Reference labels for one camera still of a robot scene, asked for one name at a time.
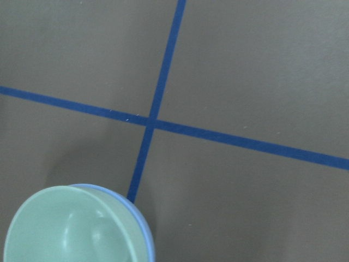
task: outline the mint green bowl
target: mint green bowl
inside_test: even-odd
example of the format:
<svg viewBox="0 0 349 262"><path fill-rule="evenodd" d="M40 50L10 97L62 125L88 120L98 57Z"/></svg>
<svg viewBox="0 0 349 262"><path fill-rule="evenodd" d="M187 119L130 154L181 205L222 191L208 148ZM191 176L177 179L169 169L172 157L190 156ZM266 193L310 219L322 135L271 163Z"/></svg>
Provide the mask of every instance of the mint green bowl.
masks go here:
<svg viewBox="0 0 349 262"><path fill-rule="evenodd" d="M122 201L81 185L37 192L12 220L4 262L153 261L145 232Z"/></svg>

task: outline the floor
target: floor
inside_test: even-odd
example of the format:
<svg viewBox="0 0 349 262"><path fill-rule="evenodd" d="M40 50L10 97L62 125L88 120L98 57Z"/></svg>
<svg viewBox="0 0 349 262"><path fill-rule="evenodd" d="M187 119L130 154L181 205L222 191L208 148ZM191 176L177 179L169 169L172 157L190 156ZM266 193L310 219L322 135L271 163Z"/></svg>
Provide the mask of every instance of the floor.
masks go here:
<svg viewBox="0 0 349 262"><path fill-rule="evenodd" d="M349 2L0 0L0 242L127 196L157 261L349 260Z"/></svg>

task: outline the blue tape line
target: blue tape line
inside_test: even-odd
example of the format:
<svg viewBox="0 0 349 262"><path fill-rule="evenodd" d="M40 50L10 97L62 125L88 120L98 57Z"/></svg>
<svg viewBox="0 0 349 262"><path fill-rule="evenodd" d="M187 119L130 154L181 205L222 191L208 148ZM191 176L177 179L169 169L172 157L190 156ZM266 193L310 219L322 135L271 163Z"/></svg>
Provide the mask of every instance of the blue tape line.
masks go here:
<svg viewBox="0 0 349 262"><path fill-rule="evenodd" d="M162 120L155 120L150 124L147 124L148 118L143 116L137 116L133 114L128 114L124 112L114 111L105 108L99 108L96 106L81 104L77 102L72 102L64 99L44 96L41 94L31 93L27 91L21 91L14 88L0 86L0 94L5 96L11 96L16 98L21 98L25 100L30 100L42 104L57 106L59 108L65 108L73 111L79 111L95 116L106 117L114 120L119 120L127 123L139 124L141 126L148 126L145 131L144 144L142 143L139 154L139 159L137 162L142 162L146 160L145 148L149 148L151 141L151 130L160 129L168 131L171 133L193 136L195 138L206 139L210 141L220 142L228 145L238 146L242 148L248 148L251 150L256 150L260 152L275 154L278 156L294 158L297 160L303 160L306 162L331 166L333 168L349 170L349 159L334 157L327 154L316 153L307 150L301 150L294 147L288 147L283 145L277 145L269 142L263 142L259 140L243 138L240 136L229 135L219 132L214 132L206 129L189 127L182 124L176 124L171 122L166 122ZM137 170L137 174L141 174L142 169Z"/></svg>
<svg viewBox="0 0 349 262"><path fill-rule="evenodd" d="M176 46L176 42L177 42L180 23L182 21L182 17L183 17L183 13L184 13L185 3L186 3L186 0L178 0L178 2L177 2L177 7L176 7L176 11L174 13L169 38L167 40L164 59L163 59L162 65L161 65L158 84L157 84L157 88L155 90L147 127L146 127L145 134L143 137L140 152L139 152L139 155L137 158L137 163L136 163L134 174L133 174L133 177L131 180L129 191L127 193L127 198L133 203L134 203L136 196L137 196L138 188L139 188L141 178L142 178L144 165L145 165L145 162L147 160L147 155L149 152L150 144L151 144L153 133L154 133L154 124L155 124L156 119L158 117L160 106L161 106L161 101L162 101L163 96L164 96L166 81L167 81L167 77L169 75L173 53L175 51L175 46Z"/></svg>
<svg viewBox="0 0 349 262"><path fill-rule="evenodd" d="M349 159L346 158L329 156L327 154L321 154L294 147L277 145L249 138L243 138L235 135L228 135L224 133L214 132L196 127L189 127L161 120L157 120L155 128L181 135L188 135L196 138L256 150L259 152L275 154L277 156L289 157L297 160L303 160L311 163L331 166L333 168L349 170Z"/></svg>
<svg viewBox="0 0 349 262"><path fill-rule="evenodd" d="M32 92L17 90L14 88L0 86L0 94L6 96L17 97L25 100L30 100L42 104L53 105L59 108L65 108L69 110L74 110L90 115L106 117L114 120L119 120L123 122L128 122L132 124L139 124L145 126L147 123L146 117L136 116L129 113L124 113L120 111L115 111L106 108L100 108L97 106L86 105L82 103L77 103L69 100L59 99L55 97L44 96L42 94L36 94Z"/></svg>

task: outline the blue tape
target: blue tape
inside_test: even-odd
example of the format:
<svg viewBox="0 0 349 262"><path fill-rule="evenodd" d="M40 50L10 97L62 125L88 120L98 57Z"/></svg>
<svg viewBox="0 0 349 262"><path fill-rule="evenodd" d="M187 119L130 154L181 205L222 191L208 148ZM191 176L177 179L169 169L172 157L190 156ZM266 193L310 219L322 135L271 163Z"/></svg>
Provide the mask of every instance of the blue tape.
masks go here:
<svg viewBox="0 0 349 262"><path fill-rule="evenodd" d="M30 100L46 105L53 105L59 108L65 108L69 110L74 110L94 116L106 117L114 120L119 120L123 122L128 122L132 124L139 124L145 126L147 123L146 117L137 116L129 113L124 113L120 111L115 111L106 108L100 108L97 106L86 105L82 103L77 103L69 100L59 99L55 97L44 96L42 94L31 93L27 91L17 90L14 88L0 86L0 94L6 96L17 97L24 100Z"/></svg>
<svg viewBox="0 0 349 262"><path fill-rule="evenodd" d="M162 120L155 120L151 123L151 127L148 122L148 118L143 116L137 116L133 114L128 114L124 112L119 112L115 110L99 108L96 106L81 104L77 102L72 102L64 99L44 96L41 94L31 93L27 91L21 91L14 88L0 86L0 94L5 96L11 96L16 98L21 98L24 100L30 100L37 103L57 106L59 108L65 108L73 111L78 111L82 113L87 113L90 115L106 117L114 120L119 120L127 123L138 124L141 126L149 126L146 128L145 137L143 138L144 143L141 145L139 158L137 162L145 162L146 160L146 148L149 148L153 129L160 129L168 131L171 133L193 136L195 138L206 139L210 141L220 142L228 145L238 146L242 148L248 148L251 150L256 150L260 152L275 154L278 156L289 157L297 160L303 160L306 162L331 166L333 168L349 170L349 159L334 157L327 154L316 153L307 150L301 150L294 147L288 147L283 145L277 145L269 142L263 142L259 140L243 138L240 136L234 136L219 132L214 132L206 129L189 127L182 124L176 124L171 122L166 122ZM137 174L141 174L143 169L138 167Z"/></svg>
<svg viewBox="0 0 349 262"><path fill-rule="evenodd" d="M297 160L303 160L311 163L331 166L333 168L349 170L349 159L346 158L329 156L327 154L321 154L294 147L277 145L249 138L243 138L235 135L228 135L224 133L214 132L196 127L189 127L161 120L157 120L155 128L181 135L188 135L193 136L195 138L201 138L228 145L256 150L259 152L275 154L277 156L289 157Z"/></svg>
<svg viewBox="0 0 349 262"><path fill-rule="evenodd" d="M161 65L160 74L159 74L159 78L158 78L158 84L157 84L157 87L155 89L155 94L154 94L154 98L153 98L153 102L152 102L151 111L149 114L147 127L146 127L145 134L143 137L140 152L139 152L139 155L137 158L137 163L136 163L136 167L134 170L134 174L132 176L129 191L127 193L127 198L133 203L134 203L136 196L137 196L138 188L139 188L141 178L142 178L144 165L145 165L145 162L147 160L147 155L149 152L149 148L150 148L153 133L154 133L154 124L155 124L156 119L158 117L160 106L161 106L161 101L162 101L163 96L164 96L166 81L167 81L167 77L169 75L173 53L175 51L175 46L176 46L176 42L177 42L180 23L181 23L182 18L183 18L185 3L186 3L186 0L178 0L178 2L177 2L177 7L176 7L176 11L174 13L169 38L167 40L164 59L163 59L162 65Z"/></svg>

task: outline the blue bowl rim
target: blue bowl rim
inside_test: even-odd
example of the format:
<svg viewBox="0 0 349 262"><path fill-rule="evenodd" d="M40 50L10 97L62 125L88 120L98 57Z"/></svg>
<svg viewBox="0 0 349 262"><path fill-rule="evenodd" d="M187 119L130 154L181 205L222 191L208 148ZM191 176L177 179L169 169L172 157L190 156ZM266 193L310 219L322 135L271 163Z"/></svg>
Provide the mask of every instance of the blue bowl rim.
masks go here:
<svg viewBox="0 0 349 262"><path fill-rule="evenodd" d="M102 191L104 193L107 193L108 195L111 195L112 197L114 197L115 199L120 201L130 211L130 213L134 216L134 218L136 219L136 221L138 222L138 224L141 228L141 231L143 233L143 237L144 237L145 242L146 242L149 262L155 262L155 247L154 247L154 241L153 241L153 236L152 236L151 230L148 226L147 221L145 220L144 216L142 215L142 213L138 210L138 208L131 201L129 201L124 196L122 196L122 195L120 195L120 194L118 194L110 189L107 189L107 188L101 187L101 186L97 186L95 184L82 183L82 184L71 184L70 186L93 188L93 189Z"/></svg>

